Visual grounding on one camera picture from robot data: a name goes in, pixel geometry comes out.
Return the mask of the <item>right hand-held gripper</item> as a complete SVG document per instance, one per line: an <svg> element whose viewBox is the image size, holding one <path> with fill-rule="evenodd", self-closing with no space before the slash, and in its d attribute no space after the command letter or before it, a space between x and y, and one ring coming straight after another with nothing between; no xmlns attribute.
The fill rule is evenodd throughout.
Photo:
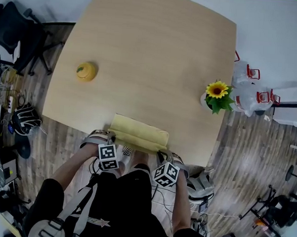
<svg viewBox="0 0 297 237"><path fill-rule="evenodd" d="M188 167L185 166L179 155L170 150L157 152L157 169L152 172L155 183L162 187L170 187L177 182L179 170L182 169L185 177L188 177Z"/></svg>

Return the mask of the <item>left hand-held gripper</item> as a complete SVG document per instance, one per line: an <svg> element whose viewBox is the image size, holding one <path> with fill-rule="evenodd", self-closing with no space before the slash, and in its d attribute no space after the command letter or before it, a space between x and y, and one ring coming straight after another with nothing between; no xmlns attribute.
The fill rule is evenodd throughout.
<svg viewBox="0 0 297 237"><path fill-rule="evenodd" d="M94 130L81 142L80 148L87 144L98 145L99 164L103 171L118 169L116 136L113 131Z"/></svg>

